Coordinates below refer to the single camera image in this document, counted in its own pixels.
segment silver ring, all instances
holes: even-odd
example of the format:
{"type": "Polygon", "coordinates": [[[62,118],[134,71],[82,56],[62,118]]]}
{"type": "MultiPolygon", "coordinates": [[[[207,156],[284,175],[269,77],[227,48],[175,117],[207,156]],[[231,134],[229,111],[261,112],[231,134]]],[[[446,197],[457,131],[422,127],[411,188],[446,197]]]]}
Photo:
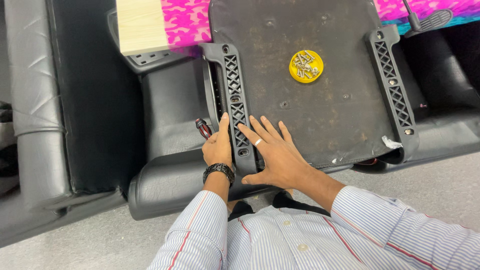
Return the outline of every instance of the silver ring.
{"type": "Polygon", "coordinates": [[[259,144],[261,141],[263,141],[262,139],[258,139],[258,141],[255,143],[255,146],[257,146],[257,144],[259,144]]]}

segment torn paper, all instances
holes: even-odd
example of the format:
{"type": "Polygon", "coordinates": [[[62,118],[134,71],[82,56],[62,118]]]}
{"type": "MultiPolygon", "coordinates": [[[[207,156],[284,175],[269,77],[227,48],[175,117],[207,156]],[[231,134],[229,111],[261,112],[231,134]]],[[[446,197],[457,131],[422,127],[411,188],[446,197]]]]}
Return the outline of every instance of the torn paper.
{"type": "Polygon", "coordinates": [[[397,148],[403,147],[402,143],[394,142],[388,139],[387,136],[383,136],[382,140],[385,143],[385,145],[390,149],[397,149],[397,148]]]}

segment person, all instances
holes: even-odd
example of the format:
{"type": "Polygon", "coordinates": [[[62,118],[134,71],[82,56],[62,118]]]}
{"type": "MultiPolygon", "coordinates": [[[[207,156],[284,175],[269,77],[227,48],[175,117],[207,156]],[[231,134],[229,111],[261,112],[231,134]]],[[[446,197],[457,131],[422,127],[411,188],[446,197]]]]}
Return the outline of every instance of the person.
{"type": "MultiPolygon", "coordinates": [[[[238,127],[255,142],[265,169],[245,176],[242,184],[297,189],[323,209],[305,210],[280,192],[274,201],[283,207],[242,215],[237,204],[236,217],[227,222],[230,182],[225,173],[213,172],[148,269],[480,268],[480,234],[416,212],[398,199],[345,186],[303,159],[282,122],[283,137],[264,116],[264,128],[252,116],[250,122],[255,132],[238,127]]],[[[202,148],[207,165],[231,167],[228,126],[225,113],[219,132],[202,148]]]]}

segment black trousers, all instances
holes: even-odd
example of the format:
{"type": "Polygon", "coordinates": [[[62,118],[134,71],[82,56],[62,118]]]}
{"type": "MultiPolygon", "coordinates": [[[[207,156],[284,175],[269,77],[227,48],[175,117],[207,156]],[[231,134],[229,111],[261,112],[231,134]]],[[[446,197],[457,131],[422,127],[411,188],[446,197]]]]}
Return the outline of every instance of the black trousers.
{"type": "MultiPolygon", "coordinates": [[[[330,217],[330,213],[327,212],[325,209],[311,206],[306,203],[301,203],[292,198],[289,192],[282,190],[280,191],[275,198],[273,199],[272,206],[275,208],[293,208],[299,210],[305,210],[310,212],[319,213],[325,216],[330,217]]],[[[253,214],[252,207],[247,204],[246,202],[240,201],[238,202],[232,210],[232,213],[228,217],[228,221],[239,218],[246,214],[253,214]]]]}

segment striped shirt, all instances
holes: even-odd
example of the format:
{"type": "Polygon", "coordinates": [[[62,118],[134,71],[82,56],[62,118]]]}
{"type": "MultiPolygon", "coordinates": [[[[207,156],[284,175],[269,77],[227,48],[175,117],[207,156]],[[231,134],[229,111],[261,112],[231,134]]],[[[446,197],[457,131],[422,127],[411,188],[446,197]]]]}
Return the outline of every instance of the striped shirt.
{"type": "Polygon", "coordinates": [[[352,186],[331,218],[272,206],[227,215],[217,194],[199,192],[148,269],[480,269],[479,233],[352,186]]]}

